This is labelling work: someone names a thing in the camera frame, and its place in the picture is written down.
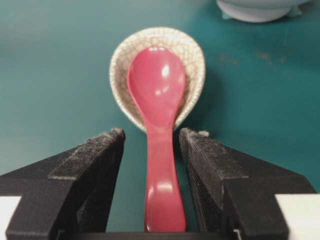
crackle glaze bowl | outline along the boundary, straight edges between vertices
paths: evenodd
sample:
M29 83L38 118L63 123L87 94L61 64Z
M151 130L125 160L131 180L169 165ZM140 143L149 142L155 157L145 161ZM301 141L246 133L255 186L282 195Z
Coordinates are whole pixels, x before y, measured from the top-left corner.
M310 0L217 0L216 3L222 12L234 19L264 23L279 19L292 8L308 1Z
M151 27L138 31L121 42L113 53L109 67L112 93L123 113L146 132L144 121L128 90L127 73L134 57L150 47L170 50L184 65L186 85L174 123L176 129L197 103L205 83L203 52L196 41L184 32L169 27Z

spoon handle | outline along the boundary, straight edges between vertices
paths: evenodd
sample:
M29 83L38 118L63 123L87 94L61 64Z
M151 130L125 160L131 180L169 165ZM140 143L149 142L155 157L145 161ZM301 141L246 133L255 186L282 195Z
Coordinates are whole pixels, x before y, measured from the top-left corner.
M173 131L147 127L145 232L185 232L187 220L178 184Z

teal surface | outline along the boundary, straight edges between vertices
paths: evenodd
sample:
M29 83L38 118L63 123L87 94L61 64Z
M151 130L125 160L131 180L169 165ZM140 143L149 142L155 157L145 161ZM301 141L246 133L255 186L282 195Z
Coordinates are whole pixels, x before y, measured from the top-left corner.
M109 61L128 35L168 26L195 38L207 65L182 126L297 171L319 191L320 2L301 9L301 17L250 24L222 20L213 0L3 0L0 174L124 128L107 231L142 232L146 137L113 98ZM178 150L176 161L188 230L196 231Z

white label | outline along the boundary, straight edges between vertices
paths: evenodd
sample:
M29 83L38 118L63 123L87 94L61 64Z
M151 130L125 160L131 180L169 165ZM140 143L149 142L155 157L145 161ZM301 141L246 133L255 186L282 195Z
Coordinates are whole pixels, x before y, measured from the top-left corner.
M320 194L276 194L289 240L320 240Z
M0 240L7 240L6 230L21 196L0 196Z

red spoon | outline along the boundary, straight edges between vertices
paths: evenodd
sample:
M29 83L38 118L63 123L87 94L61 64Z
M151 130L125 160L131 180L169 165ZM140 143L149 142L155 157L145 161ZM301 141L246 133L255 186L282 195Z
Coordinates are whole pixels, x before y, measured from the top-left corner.
M185 232L185 210L173 153L173 127L185 85L180 59L163 47L142 50L127 75L147 134L146 232Z

